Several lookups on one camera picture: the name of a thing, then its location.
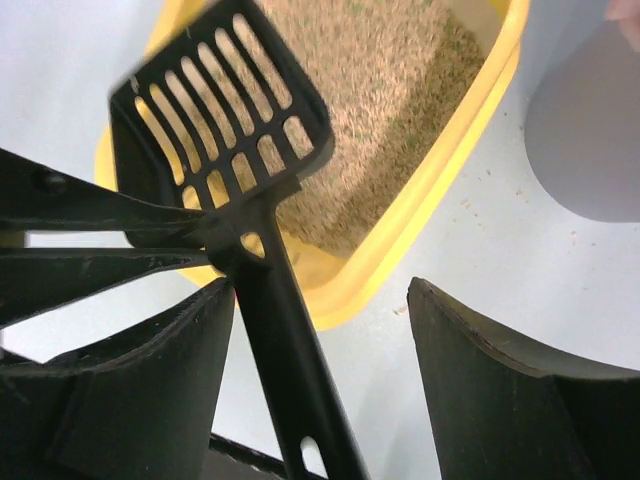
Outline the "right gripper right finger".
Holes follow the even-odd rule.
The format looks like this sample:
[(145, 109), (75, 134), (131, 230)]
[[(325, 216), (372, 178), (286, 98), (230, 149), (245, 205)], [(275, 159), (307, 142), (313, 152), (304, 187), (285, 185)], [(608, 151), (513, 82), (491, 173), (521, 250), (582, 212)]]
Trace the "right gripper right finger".
[(414, 278), (407, 301), (445, 479), (635, 479), (639, 374), (570, 354)]

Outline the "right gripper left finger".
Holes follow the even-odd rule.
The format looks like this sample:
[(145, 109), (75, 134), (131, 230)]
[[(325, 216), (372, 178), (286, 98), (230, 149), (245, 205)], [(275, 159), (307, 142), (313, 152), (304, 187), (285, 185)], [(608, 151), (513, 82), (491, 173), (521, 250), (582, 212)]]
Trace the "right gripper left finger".
[(196, 479), (234, 310), (217, 280), (106, 339), (1, 362), (5, 479)]

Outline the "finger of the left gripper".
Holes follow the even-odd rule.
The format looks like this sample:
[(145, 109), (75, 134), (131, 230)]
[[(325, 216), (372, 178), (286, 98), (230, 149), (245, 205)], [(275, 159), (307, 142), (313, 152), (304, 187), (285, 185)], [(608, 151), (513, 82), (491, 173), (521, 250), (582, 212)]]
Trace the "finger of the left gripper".
[(14, 325), (153, 273), (208, 263), (202, 250), (3, 248), (1, 326)]
[(1, 151), (1, 228), (15, 231), (191, 231), (202, 211), (150, 204)]

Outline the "black litter scoop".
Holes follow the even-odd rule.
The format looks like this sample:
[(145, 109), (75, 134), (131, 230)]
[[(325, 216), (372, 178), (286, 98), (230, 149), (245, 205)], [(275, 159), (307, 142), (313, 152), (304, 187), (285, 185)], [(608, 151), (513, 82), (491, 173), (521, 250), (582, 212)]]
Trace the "black litter scoop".
[(366, 468), (276, 223), (277, 205), (330, 159), (327, 106), (253, 1), (218, 1), (109, 101), (118, 190), (214, 225), (199, 249), (232, 282), (290, 479), (316, 442), (331, 479)]

